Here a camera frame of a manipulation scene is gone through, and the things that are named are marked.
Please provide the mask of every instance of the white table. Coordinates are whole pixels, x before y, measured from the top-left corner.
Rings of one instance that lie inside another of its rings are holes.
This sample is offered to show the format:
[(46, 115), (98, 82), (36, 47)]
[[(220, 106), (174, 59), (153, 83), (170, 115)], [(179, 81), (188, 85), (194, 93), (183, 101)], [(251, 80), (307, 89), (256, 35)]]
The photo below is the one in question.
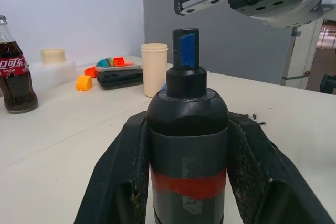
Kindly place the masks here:
[[(139, 58), (128, 58), (139, 61)], [(88, 92), (69, 83), (38, 94), (37, 110), (10, 115), (0, 100), (0, 223), (73, 223), (93, 168), (126, 120), (147, 109), (143, 87)], [(336, 97), (208, 74), (230, 111), (257, 114), (336, 220)], [(148, 224), (154, 224), (151, 184)], [(241, 224), (230, 185), (224, 223)]]

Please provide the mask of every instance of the white plastic container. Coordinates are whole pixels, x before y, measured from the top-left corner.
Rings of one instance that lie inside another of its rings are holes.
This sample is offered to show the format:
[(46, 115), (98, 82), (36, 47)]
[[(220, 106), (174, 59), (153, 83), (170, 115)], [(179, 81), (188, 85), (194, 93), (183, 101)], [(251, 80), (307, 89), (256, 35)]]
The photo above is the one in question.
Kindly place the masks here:
[(42, 62), (29, 65), (34, 91), (49, 89), (76, 79), (76, 62), (65, 60), (63, 49), (44, 49)]
[(168, 45), (143, 44), (141, 51), (144, 94), (147, 97), (154, 97), (166, 83)]

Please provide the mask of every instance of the orange plastic piece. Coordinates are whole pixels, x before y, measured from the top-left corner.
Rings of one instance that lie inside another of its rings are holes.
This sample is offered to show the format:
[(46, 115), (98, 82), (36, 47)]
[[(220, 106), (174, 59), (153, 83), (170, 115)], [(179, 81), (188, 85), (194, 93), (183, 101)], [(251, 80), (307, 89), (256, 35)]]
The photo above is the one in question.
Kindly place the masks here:
[(86, 76), (91, 76), (92, 78), (96, 78), (98, 76), (98, 70), (96, 69), (96, 67), (91, 67), (88, 68), (84, 71), (84, 74)]
[(91, 76), (79, 76), (76, 81), (76, 90), (88, 91), (92, 88)]
[(125, 61), (123, 57), (113, 58), (113, 63), (115, 67), (125, 66)]

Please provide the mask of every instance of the yellow plastic block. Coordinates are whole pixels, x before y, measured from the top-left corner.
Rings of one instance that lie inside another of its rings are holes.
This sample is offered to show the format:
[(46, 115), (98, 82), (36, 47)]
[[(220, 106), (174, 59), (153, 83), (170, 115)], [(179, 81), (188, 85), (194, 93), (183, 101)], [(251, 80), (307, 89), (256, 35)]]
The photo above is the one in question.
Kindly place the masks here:
[(81, 91), (88, 91), (92, 88), (91, 76), (79, 76), (76, 81), (76, 89)]

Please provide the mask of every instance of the white wall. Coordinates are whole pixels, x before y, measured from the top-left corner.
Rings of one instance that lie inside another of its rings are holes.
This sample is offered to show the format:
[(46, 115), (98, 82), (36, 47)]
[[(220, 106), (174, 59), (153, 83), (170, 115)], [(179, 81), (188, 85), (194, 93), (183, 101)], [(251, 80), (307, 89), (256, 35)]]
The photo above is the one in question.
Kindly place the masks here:
[(0, 15), (28, 63), (47, 47), (66, 49), (77, 65), (113, 56), (140, 56), (143, 0), (1, 0)]

